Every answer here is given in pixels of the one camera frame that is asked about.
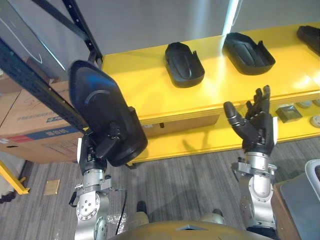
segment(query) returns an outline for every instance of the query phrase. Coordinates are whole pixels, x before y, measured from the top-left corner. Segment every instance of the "cardboard box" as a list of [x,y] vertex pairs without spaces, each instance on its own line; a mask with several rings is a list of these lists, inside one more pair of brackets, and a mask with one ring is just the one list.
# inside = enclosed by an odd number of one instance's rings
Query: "cardboard box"
[[[13,107],[19,92],[4,94],[0,96],[0,127],[2,126],[5,118],[7,117],[9,111]],[[6,152],[23,159],[37,159],[40,157],[36,152],[30,151],[25,147],[16,147],[14,142],[9,141],[6,138],[0,137],[0,151]]]
[[[69,83],[53,83],[67,102]],[[143,126],[147,137],[184,131],[216,123],[218,115]],[[0,151],[37,163],[76,161],[78,138],[82,133],[22,90],[0,127]]]
[[[46,83],[49,83],[50,78],[48,75],[37,65],[37,63],[31,58],[23,59],[29,67],[33,69]],[[10,94],[20,92],[23,88],[16,83],[5,72],[0,74],[0,94]]]
[[179,121],[143,125],[142,129],[147,137],[154,137],[209,126],[215,124],[218,121],[218,118],[219,115],[202,116]]

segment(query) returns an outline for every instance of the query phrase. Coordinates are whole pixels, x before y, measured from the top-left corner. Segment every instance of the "yellow metal shelf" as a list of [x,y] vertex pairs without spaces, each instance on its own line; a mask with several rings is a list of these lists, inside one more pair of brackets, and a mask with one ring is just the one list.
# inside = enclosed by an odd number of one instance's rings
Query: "yellow metal shelf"
[[[276,116],[276,104],[271,106],[271,114]],[[320,107],[312,105],[307,109],[296,106],[303,115],[297,121],[282,123],[278,119],[278,142],[303,139],[320,135],[320,128],[312,126],[310,117],[320,114]],[[129,164],[185,155],[210,153],[241,148],[242,140],[235,134],[227,118],[222,114],[215,125],[191,129],[148,139],[148,146]]]
[[[263,40],[276,60],[271,70],[260,75],[236,70],[222,53],[223,36],[184,42],[197,51],[205,69],[202,83],[190,88],[177,88],[171,83],[164,62],[167,45],[105,55],[102,70],[118,83],[142,125],[220,114],[225,101],[241,107],[253,98],[256,88],[267,84],[274,104],[312,100],[320,94],[320,59],[298,39],[299,25],[244,32],[255,42]],[[320,27],[320,22],[308,25]]]

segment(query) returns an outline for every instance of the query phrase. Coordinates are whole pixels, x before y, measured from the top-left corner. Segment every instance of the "metal bracket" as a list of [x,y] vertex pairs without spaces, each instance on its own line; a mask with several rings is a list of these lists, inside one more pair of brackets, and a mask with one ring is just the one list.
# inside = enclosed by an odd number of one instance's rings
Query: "metal bracket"
[[36,74],[2,39],[0,68],[48,108],[84,133],[85,120],[76,110]]
[[70,21],[66,16],[64,16],[58,9],[56,9],[51,3],[47,0],[32,0],[35,4],[45,10],[48,14],[58,20],[61,24],[66,26],[69,30],[77,34],[80,38],[84,40],[87,48],[90,51],[91,60],[94,53],[94,59],[96,63],[100,66],[102,63],[102,53],[94,39],[94,36],[91,34],[89,27],[76,3],[75,0],[62,0],[67,11],[69,12],[72,20]]

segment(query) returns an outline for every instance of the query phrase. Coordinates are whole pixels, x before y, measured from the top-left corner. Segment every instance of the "white wall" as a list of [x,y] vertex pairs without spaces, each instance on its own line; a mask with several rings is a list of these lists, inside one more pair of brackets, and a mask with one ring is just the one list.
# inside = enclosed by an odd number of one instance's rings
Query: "white wall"
[[220,35],[229,1],[77,0],[77,3],[101,51],[107,54]]
[[320,0],[243,0],[231,31],[319,21]]
[[[8,1],[66,69],[74,60],[88,58],[84,42],[31,0]],[[62,0],[48,1],[70,18]],[[229,1],[77,0],[77,3],[102,54],[109,54],[220,35]],[[232,32],[320,21],[320,0],[243,0],[239,11]],[[0,15],[10,20],[11,13],[0,11]],[[1,25],[0,36],[21,49]],[[30,35],[26,26],[16,31]],[[34,43],[30,46],[34,52],[42,49],[33,37],[24,40],[29,46]],[[60,69],[50,59],[47,61],[46,67],[61,75]]]

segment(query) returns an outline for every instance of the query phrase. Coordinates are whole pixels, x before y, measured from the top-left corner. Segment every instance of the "cable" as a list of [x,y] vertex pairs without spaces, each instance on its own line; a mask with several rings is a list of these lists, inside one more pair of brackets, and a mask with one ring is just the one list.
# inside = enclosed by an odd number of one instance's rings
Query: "cable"
[[121,211],[120,219],[118,222],[118,226],[116,227],[115,235],[118,235],[120,223],[121,223],[122,217],[124,216],[124,212],[125,212],[126,202],[127,202],[127,190],[124,190],[124,201],[123,201],[123,206],[122,206],[122,211]]

